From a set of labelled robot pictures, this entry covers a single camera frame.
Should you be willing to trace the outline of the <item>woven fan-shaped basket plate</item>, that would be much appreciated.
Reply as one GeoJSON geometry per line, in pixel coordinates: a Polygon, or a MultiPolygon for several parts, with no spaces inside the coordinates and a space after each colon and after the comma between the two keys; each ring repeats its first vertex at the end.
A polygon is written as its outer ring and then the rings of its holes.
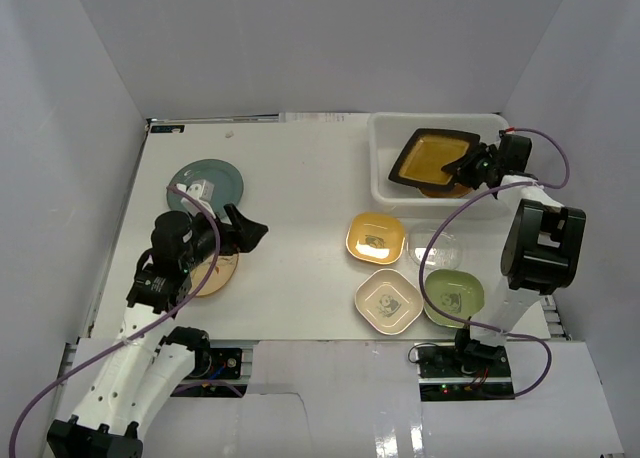
{"type": "Polygon", "coordinates": [[[426,188],[420,188],[420,193],[428,198],[434,199],[459,199],[473,192],[472,188],[456,184],[451,190],[432,190],[426,188]]]}

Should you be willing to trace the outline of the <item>black square amber plate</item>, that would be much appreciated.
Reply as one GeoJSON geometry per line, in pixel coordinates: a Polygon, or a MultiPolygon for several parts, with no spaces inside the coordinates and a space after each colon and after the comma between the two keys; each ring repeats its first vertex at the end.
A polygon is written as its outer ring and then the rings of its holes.
{"type": "Polygon", "coordinates": [[[388,179],[396,184],[432,190],[451,190],[454,174],[441,167],[454,161],[480,143],[475,133],[441,129],[419,128],[407,141],[392,166],[388,179]]]}

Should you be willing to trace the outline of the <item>teal round plate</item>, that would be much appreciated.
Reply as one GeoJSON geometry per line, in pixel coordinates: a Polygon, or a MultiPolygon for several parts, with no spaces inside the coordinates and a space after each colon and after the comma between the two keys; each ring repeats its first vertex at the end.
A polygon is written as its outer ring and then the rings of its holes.
{"type": "Polygon", "coordinates": [[[205,200],[221,219],[225,219],[227,214],[224,206],[238,206],[244,192],[244,181],[240,171],[223,160],[203,159],[181,168],[171,178],[169,186],[189,187],[203,180],[211,184],[211,192],[205,196],[205,200]]]}

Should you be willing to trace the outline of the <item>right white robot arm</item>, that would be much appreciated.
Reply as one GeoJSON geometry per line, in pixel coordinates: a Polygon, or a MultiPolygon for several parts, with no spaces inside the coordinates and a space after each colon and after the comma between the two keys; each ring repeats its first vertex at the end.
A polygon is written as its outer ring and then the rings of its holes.
{"type": "Polygon", "coordinates": [[[506,339],[517,322],[541,297],[570,286],[577,272],[586,213],[552,199],[551,186],[526,172],[531,131],[502,130],[497,145],[479,144],[442,166],[457,184],[487,185],[480,196],[493,196],[513,215],[494,295],[456,332],[451,362],[466,377],[504,361],[506,339]]]}

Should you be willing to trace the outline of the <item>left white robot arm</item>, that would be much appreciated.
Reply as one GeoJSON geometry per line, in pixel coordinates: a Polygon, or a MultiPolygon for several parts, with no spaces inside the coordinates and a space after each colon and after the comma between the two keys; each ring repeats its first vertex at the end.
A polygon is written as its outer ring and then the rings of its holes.
{"type": "Polygon", "coordinates": [[[155,220],[151,246],[136,264],[115,351],[70,417],[54,420],[48,430],[54,456],[142,456],[149,425],[174,390],[185,378],[208,373],[208,333],[174,321],[190,294],[191,273],[214,258],[253,251],[268,232],[235,205],[224,209],[227,222],[202,204],[155,220]]]}

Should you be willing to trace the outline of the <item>white plastic bin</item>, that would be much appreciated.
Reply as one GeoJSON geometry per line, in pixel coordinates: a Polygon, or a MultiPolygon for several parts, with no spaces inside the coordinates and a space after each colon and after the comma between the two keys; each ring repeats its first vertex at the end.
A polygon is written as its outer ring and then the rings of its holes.
{"type": "Polygon", "coordinates": [[[389,172],[408,140],[419,128],[438,128],[475,133],[489,144],[497,140],[499,130],[508,126],[506,119],[491,113],[371,114],[367,121],[367,134],[370,148],[370,188],[374,200],[384,210],[398,217],[446,217],[479,192],[473,191],[461,198],[430,198],[413,187],[391,182],[388,179],[389,172]]]}

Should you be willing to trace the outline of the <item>beige bird branch plate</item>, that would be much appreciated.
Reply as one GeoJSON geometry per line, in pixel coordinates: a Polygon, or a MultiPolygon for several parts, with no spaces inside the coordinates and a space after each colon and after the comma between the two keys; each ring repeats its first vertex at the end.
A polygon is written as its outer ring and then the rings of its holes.
{"type": "Polygon", "coordinates": [[[205,262],[196,267],[190,274],[191,292],[199,289],[197,298],[210,296],[222,289],[232,278],[239,262],[239,255],[220,255],[216,261],[213,272],[205,280],[205,276],[210,269],[214,256],[209,257],[205,262]]]}

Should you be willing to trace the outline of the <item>clear plastic dish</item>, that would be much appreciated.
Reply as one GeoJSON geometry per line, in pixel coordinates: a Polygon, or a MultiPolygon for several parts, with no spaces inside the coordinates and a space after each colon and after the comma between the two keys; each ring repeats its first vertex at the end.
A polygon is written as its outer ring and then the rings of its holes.
{"type": "MultiPolygon", "coordinates": [[[[407,251],[415,264],[420,265],[426,246],[431,241],[436,229],[419,224],[414,226],[407,237],[407,251]]],[[[453,235],[442,232],[431,246],[425,261],[425,268],[457,269],[462,262],[463,247],[453,235]]]]}

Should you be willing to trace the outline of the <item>yellow panda square dish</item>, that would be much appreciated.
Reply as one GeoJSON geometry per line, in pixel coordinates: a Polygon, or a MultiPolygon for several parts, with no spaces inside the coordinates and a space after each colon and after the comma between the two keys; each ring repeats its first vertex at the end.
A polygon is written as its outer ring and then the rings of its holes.
{"type": "Polygon", "coordinates": [[[364,212],[352,219],[345,245],[356,259],[390,265],[401,257],[405,239],[405,227],[399,219],[384,213],[364,212]]]}

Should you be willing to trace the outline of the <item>green panda square dish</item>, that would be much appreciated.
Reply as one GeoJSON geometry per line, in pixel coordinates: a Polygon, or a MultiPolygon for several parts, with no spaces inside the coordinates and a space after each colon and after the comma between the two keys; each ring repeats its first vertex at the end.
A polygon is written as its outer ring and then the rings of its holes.
{"type": "Polygon", "coordinates": [[[481,282],[463,271],[434,270],[425,278],[424,287],[439,310],[460,319],[472,318],[485,304],[481,282]]]}

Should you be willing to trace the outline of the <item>cream panda square dish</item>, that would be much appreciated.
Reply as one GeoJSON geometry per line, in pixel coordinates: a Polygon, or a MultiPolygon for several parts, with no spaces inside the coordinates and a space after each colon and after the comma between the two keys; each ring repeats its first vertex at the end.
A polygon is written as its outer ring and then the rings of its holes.
{"type": "Polygon", "coordinates": [[[420,291],[394,269],[371,274],[356,290],[354,304],[371,327],[386,336],[405,332],[423,313],[420,291]]]}

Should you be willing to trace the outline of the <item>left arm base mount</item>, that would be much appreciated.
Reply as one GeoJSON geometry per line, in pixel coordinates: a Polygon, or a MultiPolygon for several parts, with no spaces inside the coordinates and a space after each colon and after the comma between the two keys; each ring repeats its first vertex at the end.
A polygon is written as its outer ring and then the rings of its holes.
{"type": "Polygon", "coordinates": [[[254,345],[212,340],[209,356],[200,359],[196,371],[177,385],[172,397],[242,398],[252,372],[254,345]]]}

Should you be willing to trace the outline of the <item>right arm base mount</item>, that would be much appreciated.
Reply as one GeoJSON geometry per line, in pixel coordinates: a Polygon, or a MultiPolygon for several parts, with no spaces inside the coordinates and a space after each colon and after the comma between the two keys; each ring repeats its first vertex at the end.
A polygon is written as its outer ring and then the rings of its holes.
{"type": "Polygon", "coordinates": [[[423,403],[513,400],[515,391],[506,350],[496,358],[459,351],[453,342],[421,342],[407,353],[416,367],[423,403]]]}

